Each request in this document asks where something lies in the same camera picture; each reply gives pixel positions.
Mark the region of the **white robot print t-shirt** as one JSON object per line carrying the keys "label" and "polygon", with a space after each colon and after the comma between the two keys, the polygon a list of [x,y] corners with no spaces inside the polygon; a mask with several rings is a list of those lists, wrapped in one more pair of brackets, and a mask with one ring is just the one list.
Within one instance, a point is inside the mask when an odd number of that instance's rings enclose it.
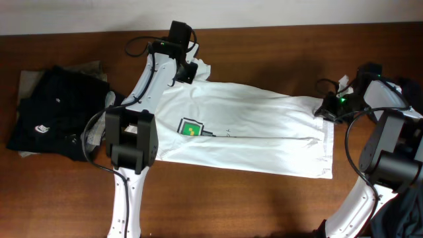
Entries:
{"label": "white robot print t-shirt", "polygon": [[209,81],[198,62],[191,84],[163,93],[156,110],[160,161],[311,179],[331,179],[334,126],[322,100]]}

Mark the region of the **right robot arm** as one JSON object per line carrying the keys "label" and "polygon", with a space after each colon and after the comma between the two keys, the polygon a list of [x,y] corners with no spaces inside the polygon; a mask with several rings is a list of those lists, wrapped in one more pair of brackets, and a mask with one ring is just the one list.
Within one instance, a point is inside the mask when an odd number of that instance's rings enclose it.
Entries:
{"label": "right robot arm", "polygon": [[344,148],[364,116],[375,127],[354,164],[358,179],[341,207],[314,230],[314,237],[359,237],[378,211],[399,194],[422,184],[422,86],[408,78],[383,76],[383,67],[365,63],[347,85],[335,83],[314,113],[346,123]]}

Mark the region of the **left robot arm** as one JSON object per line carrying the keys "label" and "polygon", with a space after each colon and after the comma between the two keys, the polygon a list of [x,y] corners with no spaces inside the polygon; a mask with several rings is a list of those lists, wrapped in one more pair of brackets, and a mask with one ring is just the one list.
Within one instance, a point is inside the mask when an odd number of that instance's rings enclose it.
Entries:
{"label": "left robot arm", "polygon": [[109,237],[141,237],[143,187],[159,148],[155,111],[167,87],[193,81],[198,49],[192,41],[150,43],[145,69],[133,91],[120,106],[105,113],[106,154],[114,175]]}

